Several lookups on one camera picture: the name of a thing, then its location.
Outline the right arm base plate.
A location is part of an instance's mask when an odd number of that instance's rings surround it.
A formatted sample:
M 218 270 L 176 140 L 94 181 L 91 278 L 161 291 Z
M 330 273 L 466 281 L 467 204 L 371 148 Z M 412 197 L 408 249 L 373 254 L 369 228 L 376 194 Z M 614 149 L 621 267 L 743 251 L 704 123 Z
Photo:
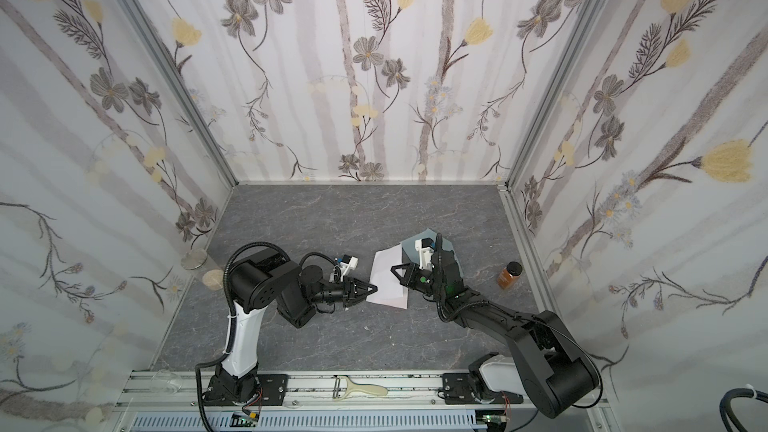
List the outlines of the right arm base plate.
M 516 405 L 524 402 L 520 394 L 491 391 L 478 374 L 448 372 L 441 376 L 437 395 L 447 405 Z

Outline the light green envelope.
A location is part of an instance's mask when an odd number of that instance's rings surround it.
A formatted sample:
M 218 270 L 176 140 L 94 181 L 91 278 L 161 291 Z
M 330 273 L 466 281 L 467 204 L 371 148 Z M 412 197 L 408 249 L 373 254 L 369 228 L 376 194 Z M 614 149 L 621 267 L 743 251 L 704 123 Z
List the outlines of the light green envelope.
M 419 268 L 418 256 L 415 250 L 415 240 L 430 237 L 434 241 L 434 254 L 432 256 L 431 271 Z M 445 282 L 456 282 L 463 279 L 463 272 L 459 260 L 455 254 L 453 244 L 441 233 L 432 229 L 410 237 L 401 242 L 402 264 L 415 263 L 417 265 L 417 284 L 432 283 L 436 277 L 441 277 Z

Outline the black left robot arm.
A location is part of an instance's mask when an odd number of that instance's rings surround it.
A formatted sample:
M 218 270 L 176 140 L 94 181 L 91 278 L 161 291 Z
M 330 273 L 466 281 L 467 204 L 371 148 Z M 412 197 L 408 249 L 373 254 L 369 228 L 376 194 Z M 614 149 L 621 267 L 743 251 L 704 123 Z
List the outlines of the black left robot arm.
M 264 398 L 270 386 L 258 377 L 258 342 L 271 305 L 300 329 L 317 314 L 332 314 L 338 305 L 358 305 L 378 291 L 349 272 L 358 259 L 332 258 L 309 252 L 292 260 L 281 247 L 253 242 L 227 261 L 223 290 L 228 307 L 226 344 L 221 356 L 195 366 L 202 405 L 246 405 Z

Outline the white floral letter paper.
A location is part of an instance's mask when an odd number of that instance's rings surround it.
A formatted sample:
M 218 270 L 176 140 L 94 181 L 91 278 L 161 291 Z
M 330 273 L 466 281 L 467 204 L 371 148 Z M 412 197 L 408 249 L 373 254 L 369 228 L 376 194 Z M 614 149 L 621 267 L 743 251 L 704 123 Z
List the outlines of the white floral letter paper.
M 377 291 L 366 298 L 367 302 L 407 309 L 408 289 L 400 284 L 399 279 L 391 271 L 393 266 L 400 264 L 402 264 L 400 245 L 378 251 L 374 255 L 369 282 L 377 287 Z

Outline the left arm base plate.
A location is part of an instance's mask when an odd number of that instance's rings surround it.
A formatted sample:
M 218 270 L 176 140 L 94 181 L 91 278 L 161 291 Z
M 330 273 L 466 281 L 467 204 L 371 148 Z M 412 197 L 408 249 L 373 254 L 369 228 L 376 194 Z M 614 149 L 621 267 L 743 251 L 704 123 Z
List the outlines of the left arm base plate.
M 287 374 L 249 373 L 235 377 L 226 371 L 214 374 L 202 389 L 204 405 L 234 406 L 255 402 L 282 406 L 288 389 Z

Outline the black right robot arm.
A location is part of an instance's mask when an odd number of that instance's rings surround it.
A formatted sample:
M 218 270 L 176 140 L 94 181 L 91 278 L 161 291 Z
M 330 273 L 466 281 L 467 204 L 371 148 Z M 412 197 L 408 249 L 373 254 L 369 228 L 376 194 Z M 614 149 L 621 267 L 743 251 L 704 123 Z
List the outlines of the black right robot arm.
M 483 373 L 487 388 L 506 392 L 518 384 L 518 392 L 550 419 L 570 407 L 579 408 L 579 401 L 593 390 L 603 394 L 601 372 L 557 314 L 515 311 L 466 286 L 455 253 L 443 248 L 441 234 L 429 242 L 427 254 L 427 265 L 407 262 L 392 266 L 390 272 L 400 285 L 432 300 L 442 322 L 478 330 L 507 346 L 518 379 L 495 385 Z

